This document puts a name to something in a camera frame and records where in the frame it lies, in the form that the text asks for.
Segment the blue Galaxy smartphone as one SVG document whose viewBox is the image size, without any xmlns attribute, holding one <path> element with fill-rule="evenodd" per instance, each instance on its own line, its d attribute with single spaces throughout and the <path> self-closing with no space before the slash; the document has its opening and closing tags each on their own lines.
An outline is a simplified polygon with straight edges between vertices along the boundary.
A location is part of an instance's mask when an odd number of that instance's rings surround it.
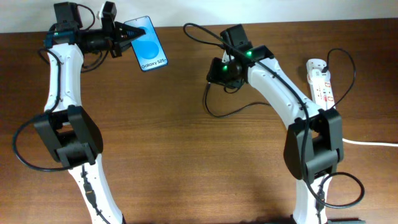
<svg viewBox="0 0 398 224">
<path fill-rule="evenodd" d="M 125 22 L 126 25 L 143 29 L 145 34 L 131 42 L 140 69 L 143 72 L 168 65 L 168 59 L 149 16 Z"/>
</svg>

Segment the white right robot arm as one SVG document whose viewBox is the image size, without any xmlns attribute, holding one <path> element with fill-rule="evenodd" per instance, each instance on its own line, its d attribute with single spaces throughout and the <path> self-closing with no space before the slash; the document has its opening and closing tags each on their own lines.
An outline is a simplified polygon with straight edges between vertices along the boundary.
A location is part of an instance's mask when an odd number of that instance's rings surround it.
<svg viewBox="0 0 398 224">
<path fill-rule="evenodd" d="M 344 158 L 337 110 L 325 110 L 303 94 L 265 46 L 215 57 L 206 79 L 230 89 L 247 83 L 268 101 L 287 129 L 284 161 L 296 180 L 292 221 L 327 223 L 328 187 Z"/>
</svg>

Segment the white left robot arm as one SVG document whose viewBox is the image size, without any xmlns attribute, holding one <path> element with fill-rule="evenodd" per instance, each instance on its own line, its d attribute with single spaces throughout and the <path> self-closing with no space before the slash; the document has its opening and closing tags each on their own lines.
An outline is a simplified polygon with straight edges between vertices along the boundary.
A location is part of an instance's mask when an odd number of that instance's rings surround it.
<svg viewBox="0 0 398 224">
<path fill-rule="evenodd" d="M 82 28 L 76 3 L 57 3 L 54 9 L 57 21 L 44 40 L 50 65 L 49 96 L 34 128 L 53 160 L 61 163 L 60 171 L 74 178 L 91 221 L 125 223 L 104 174 L 101 132 L 82 107 L 81 73 L 85 54 L 104 52 L 120 57 L 145 32 L 117 22 L 116 5 L 110 1 L 99 11 L 100 29 Z"/>
</svg>

